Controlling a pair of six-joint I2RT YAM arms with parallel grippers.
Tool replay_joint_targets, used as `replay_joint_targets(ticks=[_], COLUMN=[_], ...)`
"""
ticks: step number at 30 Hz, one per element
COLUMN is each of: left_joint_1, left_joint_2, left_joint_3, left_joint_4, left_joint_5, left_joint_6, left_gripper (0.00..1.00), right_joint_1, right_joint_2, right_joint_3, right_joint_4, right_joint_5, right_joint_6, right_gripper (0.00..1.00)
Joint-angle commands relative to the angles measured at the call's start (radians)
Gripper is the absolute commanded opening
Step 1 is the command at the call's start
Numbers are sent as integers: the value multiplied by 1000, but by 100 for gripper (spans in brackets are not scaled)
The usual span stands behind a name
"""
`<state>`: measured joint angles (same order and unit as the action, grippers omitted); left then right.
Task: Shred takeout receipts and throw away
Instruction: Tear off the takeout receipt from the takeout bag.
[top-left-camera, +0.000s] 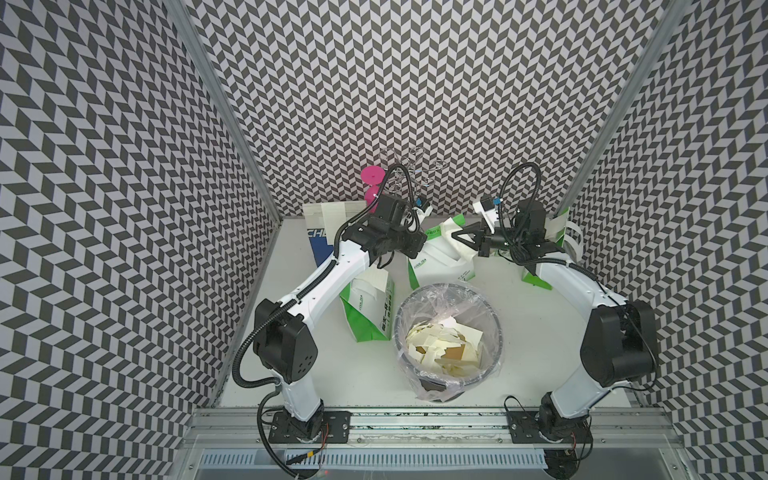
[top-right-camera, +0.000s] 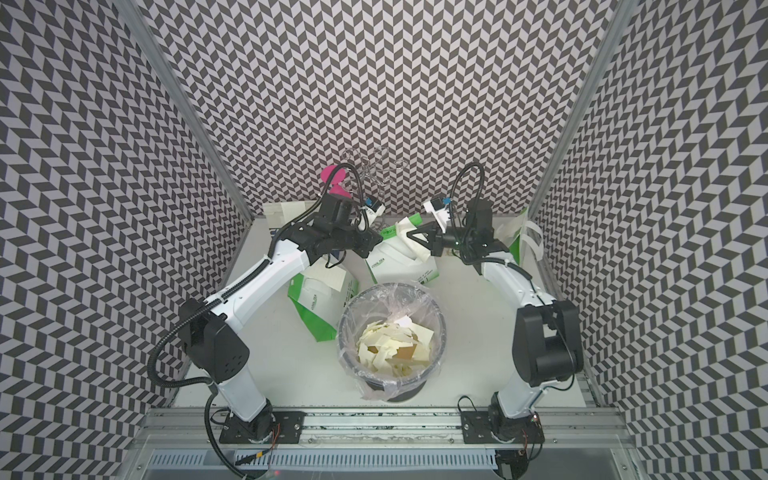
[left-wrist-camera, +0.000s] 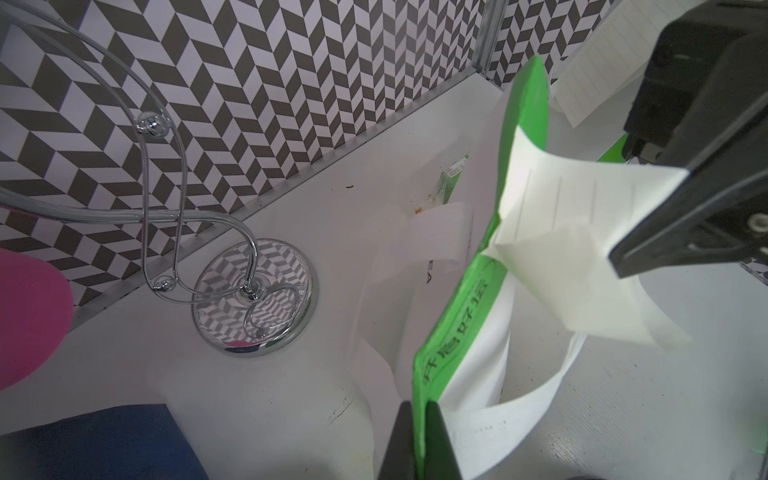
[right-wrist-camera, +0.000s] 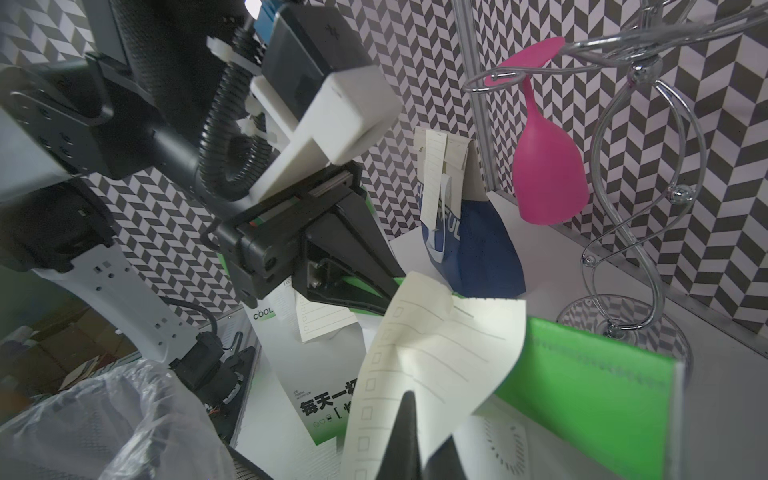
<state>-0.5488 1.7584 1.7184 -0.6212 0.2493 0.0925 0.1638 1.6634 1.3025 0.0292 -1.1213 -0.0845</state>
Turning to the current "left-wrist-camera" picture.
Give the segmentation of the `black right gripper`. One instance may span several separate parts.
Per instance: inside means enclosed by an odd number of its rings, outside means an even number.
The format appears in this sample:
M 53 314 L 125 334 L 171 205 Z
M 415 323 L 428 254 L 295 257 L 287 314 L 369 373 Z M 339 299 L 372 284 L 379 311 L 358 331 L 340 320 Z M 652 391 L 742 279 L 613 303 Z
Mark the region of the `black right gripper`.
M 611 250 L 621 278 L 767 259 L 767 4 L 707 1 L 667 25 L 624 130 L 624 158 L 688 175 Z

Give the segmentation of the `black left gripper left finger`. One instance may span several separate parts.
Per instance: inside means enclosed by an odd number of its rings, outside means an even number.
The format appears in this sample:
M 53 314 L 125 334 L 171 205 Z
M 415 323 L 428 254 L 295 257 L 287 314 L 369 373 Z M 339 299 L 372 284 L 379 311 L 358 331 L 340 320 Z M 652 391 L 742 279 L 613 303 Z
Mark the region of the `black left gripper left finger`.
M 405 401 L 399 407 L 377 479 L 415 480 L 416 478 L 412 406 L 410 401 Z

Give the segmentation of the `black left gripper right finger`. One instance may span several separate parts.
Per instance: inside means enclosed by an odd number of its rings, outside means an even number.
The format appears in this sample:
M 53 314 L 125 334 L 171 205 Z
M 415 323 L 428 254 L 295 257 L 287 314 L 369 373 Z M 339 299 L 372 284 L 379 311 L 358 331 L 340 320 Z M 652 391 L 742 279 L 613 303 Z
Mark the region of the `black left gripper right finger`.
M 426 480 L 461 480 L 448 431 L 438 403 L 429 401 L 425 410 Z

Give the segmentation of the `green white takeout bag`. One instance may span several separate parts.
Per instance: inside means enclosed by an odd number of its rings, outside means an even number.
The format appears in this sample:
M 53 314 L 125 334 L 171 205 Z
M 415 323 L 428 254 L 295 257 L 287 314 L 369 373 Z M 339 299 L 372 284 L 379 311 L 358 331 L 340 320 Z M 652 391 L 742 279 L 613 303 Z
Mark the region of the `green white takeout bag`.
M 483 475 L 540 422 L 588 336 L 572 332 L 549 380 L 501 400 L 519 280 L 485 251 L 500 224 L 516 129 L 547 152 L 548 88 L 542 60 L 531 59 L 501 101 L 456 199 L 413 217 L 377 253 L 355 357 L 356 380 L 372 413 L 377 474 L 399 407 L 410 401 L 416 479 L 425 479 L 425 410 L 434 401 L 462 479 Z

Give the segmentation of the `white paper receipt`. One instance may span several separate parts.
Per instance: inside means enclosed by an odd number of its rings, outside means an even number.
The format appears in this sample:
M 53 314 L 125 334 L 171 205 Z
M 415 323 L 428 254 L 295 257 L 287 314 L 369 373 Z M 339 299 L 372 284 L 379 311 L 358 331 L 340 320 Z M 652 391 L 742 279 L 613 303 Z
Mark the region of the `white paper receipt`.
M 516 129 L 500 224 L 486 254 L 501 261 L 568 330 L 676 348 L 690 336 L 620 278 L 610 251 L 688 176 L 676 167 L 569 159 Z

